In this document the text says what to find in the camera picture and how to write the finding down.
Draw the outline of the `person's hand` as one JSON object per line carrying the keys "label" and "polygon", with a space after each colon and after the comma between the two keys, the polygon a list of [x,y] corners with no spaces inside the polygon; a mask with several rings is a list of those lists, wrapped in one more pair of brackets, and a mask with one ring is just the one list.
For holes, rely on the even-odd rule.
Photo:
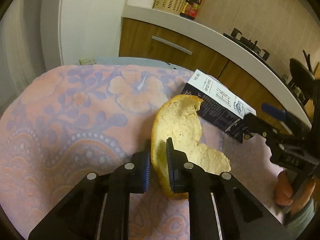
{"label": "person's hand", "polygon": [[316,181],[309,179],[304,187],[304,191],[301,196],[293,199],[293,188],[289,183],[287,177],[287,171],[283,170],[278,174],[278,182],[274,190],[274,201],[280,206],[288,206],[290,208],[290,214],[295,215],[301,211],[304,206],[307,205],[316,187]]}

